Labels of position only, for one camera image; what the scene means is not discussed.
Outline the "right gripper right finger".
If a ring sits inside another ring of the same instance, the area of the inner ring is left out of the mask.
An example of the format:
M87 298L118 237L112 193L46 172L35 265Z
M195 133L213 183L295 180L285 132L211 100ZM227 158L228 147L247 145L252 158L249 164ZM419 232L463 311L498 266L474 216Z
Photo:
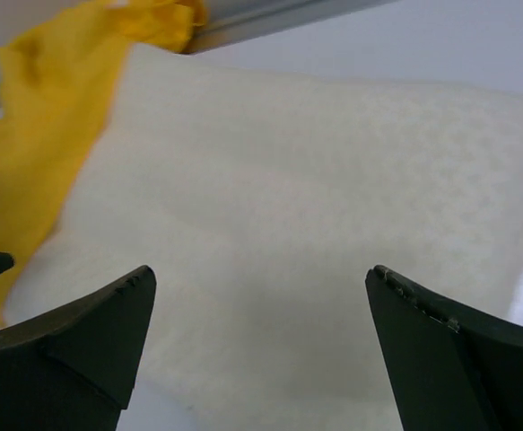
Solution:
M405 430L523 430L523 327L376 266L370 311Z

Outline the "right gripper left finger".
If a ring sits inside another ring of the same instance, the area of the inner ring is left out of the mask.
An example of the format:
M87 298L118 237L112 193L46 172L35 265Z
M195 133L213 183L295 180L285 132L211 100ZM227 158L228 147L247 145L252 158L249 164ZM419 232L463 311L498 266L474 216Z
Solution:
M142 266L0 330L0 430L114 430L135 387L156 292Z

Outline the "yellow pillowcase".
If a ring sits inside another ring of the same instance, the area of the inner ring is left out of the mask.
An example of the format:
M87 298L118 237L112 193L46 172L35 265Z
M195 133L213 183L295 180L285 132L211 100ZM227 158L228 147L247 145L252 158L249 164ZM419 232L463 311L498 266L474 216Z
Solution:
M179 53L204 26L201 1L85 1L0 48L0 324L17 278L53 230L107 125L136 42Z

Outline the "cream quilted pillow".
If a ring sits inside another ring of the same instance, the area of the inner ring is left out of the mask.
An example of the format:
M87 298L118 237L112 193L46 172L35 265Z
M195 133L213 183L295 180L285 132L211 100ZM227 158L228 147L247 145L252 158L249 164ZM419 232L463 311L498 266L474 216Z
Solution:
M204 428L398 430L364 287L378 264L508 313L523 274L523 95L137 45L4 317L147 265L141 374Z

